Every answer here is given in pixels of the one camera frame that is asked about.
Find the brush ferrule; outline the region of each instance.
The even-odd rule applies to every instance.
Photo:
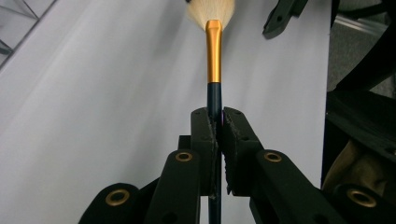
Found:
[[[206,23],[207,82],[221,82],[221,34],[220,21]]]

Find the cream-colored bristles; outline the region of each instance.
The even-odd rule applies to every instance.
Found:
[[[192,20],[203,30],[212,20],[220,21],[224,30],[233,16],[234,7],[234,0],[191,0],[187,9]]]

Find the paintbrush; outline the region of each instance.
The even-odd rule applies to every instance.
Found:
[[[186,0],[193,21],[206,33],[207,114],[218,136],[221,117],[221,35],[230,21],[234,0]],[[221,152],[216,155],[215,192],[209,197],[209,223],[221,223]]]

